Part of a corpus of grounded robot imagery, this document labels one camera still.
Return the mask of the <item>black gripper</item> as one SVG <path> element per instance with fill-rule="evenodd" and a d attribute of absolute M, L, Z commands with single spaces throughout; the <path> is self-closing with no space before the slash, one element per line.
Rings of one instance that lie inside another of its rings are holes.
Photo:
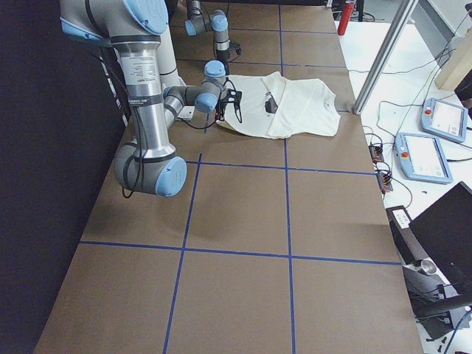
<path fill-rule="evenodd" d="M 229 50 L 216 50 L 215 51 L 216 60 L 220 61 L 223 64 L 225 69 L 225 73 L 229 73 L 229 59 L 230 59 L 230 52 Z"/>
<path fill-rule="evenodd" d="M 223 122 L 225 120 L 224 114 L 225 114 L 226 106 L 227 106 L 227 103 L 225 103 L 223 100 L 218 101 L 218 104 L 216 106 L 216 116 L 215 116 L 216 122 Z"/>

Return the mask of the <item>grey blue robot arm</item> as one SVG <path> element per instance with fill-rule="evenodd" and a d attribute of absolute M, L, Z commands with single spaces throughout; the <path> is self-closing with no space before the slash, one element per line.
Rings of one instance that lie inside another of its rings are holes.
<path fill-rule="evenodd" d="M 63 32 L 119 58 L 135 137 L 114 158 L 124 190 L 171 197 L 181 190 L 187 164 L 170 143 L 168 128 L 186 107 L 221 115 L 233 92 L 226 87 L 222 60 L 204 67 L 199 86 L 186 86 L 176 70 L 169 16 L 164 1 L 61 1 Z"/>
<path fill-rule="evenodd" d="M 223 64 L 226 75 L 229 75 L 229 58 L 231 40 L 229 22 L 224 11 L 217 9 L 210 14 L 205 6 L 197 0 L 186 1 L 187 20 L 184 23 L 189 36 L 204 32 L 213 33 L 213 51 L 216 60 Z"/>

